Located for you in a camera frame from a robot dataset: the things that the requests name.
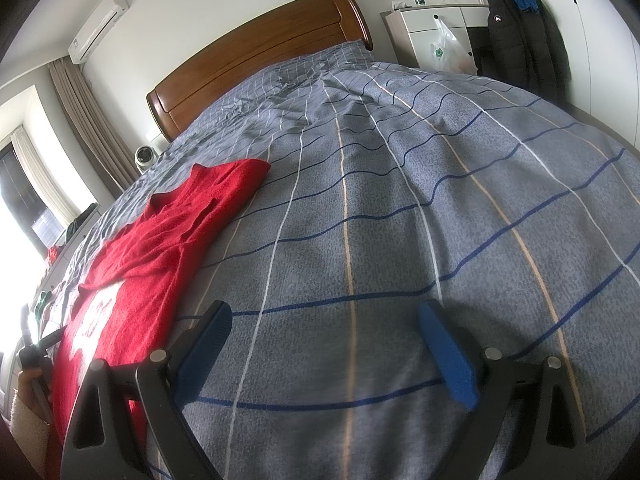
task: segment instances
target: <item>black jacket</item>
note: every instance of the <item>black jacket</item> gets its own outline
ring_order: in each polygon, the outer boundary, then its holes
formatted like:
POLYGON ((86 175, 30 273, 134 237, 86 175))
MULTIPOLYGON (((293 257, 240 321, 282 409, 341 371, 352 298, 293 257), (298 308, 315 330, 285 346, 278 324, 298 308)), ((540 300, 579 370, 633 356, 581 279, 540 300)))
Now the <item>black jacket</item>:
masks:
POLYGON ((564 106, 568 58, 562 35, 540 0, 540 12, 513 0, 489 0, 489 37, 502 81, 564 106))

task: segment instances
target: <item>white fuzzy sleeve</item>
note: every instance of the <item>white fuzzy sleeve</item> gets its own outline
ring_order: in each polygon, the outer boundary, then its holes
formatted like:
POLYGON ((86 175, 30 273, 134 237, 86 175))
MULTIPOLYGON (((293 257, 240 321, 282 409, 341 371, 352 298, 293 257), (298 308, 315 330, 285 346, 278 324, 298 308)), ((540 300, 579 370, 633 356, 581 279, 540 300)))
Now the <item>white fuzzy sleeve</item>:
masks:
POLYGON ((27 408, 18 395, 14 397, 9 431, 31 466, 44 478, 49 425, 27 408))

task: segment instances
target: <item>round white device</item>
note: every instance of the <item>round white device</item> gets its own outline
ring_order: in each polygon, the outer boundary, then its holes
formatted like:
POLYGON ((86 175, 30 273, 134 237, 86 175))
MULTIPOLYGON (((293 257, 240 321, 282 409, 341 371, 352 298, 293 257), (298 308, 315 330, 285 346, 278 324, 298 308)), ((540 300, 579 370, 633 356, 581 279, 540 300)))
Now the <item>round white device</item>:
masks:
POLYGON ((140 146, 136 150, 136 166, 144 173, 158 160, 158 154, 151 146, 140 146))

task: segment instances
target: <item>wall-mounted air conditioner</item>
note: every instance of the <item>wall-mounted air conditioner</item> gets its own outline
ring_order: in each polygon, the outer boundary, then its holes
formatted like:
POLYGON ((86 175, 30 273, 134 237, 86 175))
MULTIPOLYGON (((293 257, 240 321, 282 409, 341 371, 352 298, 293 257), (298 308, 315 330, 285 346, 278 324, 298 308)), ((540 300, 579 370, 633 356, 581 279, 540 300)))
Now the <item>wall-mounted air conditioner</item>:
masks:
POLYGON ((127 10, 129 6, 126 0, 102 0, 69 45, 71 61, 76 65, 84 63, 127 10))

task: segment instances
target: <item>person's arm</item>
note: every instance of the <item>person's arm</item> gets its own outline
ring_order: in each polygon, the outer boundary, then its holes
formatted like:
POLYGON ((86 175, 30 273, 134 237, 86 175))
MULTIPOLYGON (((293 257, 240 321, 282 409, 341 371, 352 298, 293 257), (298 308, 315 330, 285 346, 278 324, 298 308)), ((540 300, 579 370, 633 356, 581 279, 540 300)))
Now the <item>person's arm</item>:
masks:
POLYGON ((45 460, 49 425, 31 387, 31 381, 42 375, 42 370, 32 368, 18 375, 18 391, 14 397, 9 430, 31 466, 45 477, 45 460))

